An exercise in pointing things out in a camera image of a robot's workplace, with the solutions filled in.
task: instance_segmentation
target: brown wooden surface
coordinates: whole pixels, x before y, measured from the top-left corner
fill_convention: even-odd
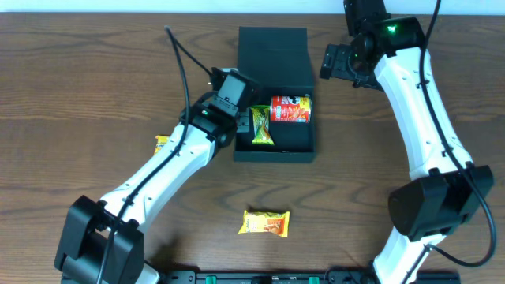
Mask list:
[[[426,28],[428,17],[421,17]],[[0,282],[57,282],[54,254],[69,205],[114,189],[171,133],[183,107],[163,25],[206,66],[236,65],[238,26],[308,27],[314,73],[328,43],[348,43],[344,16],[0,14]],[[476,164],[501,241],[486,267],[433,253],[424,268],[457,268],[466,283],[505,281],[505,18],[441,17],[433,72],[453,126]],[[207,78],[185,59],[193,100]],[[314,163],[233,163],[219,153],[179,190],[147,236],[146,255],[202,270],[325,270],[364,266],[383,248],[388,193],[409,181],[384,93],[317,80]],[[247,206],[290,209],[290,236],[237,235]],[[442,248],[481,257],[481,211]]]

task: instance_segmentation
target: yellow packet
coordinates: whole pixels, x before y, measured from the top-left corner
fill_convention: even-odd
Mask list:
[[[158,139],[158,142],[156,142],[156,148],[155,148],[155,154],[158,154],[158,152],[165,146],[166,142],[170,139],[170,136],[165,136],[165,135],[158,135],[156,137]]]
[[[239,234],[270,232],[281,237],[287,237],[290,224],[290,213],[283,214],[271,212],[244,211],[244,224],[238,231]]]
[[[253,144],[274,145],[274,141],[268,133],[270,106],[251,106],[252,123],[254,124]]]

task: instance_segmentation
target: white background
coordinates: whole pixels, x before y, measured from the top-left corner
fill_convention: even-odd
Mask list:
[[[433,13],[436,0],[384,0],[389,13]],[[3,12],[343,13],[343,0],[0,0]],[[442,14],[504,15],[505,0],[442,0]]]

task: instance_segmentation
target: green snack bag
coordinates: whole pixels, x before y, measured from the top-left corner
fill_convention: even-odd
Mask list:
[[[251,106],[252,123],[254,124],[253,144],[274,145],[268,133],[268,120],[270,116],[270,106]]]

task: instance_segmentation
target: box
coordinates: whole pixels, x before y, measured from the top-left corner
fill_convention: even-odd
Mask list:
[[[270,105],[273,95],[308,95],[314,104],[314,77],[307,49],[306,28],[240,27],[238,71],[263,86],[259,104]],[[252,115],[249,115],[249,120],[249,132],[237,133],[234,161],[313,161],[316,155],[313,112],[310,123],[270,122],[269,133],[275,146],[252,144]]]

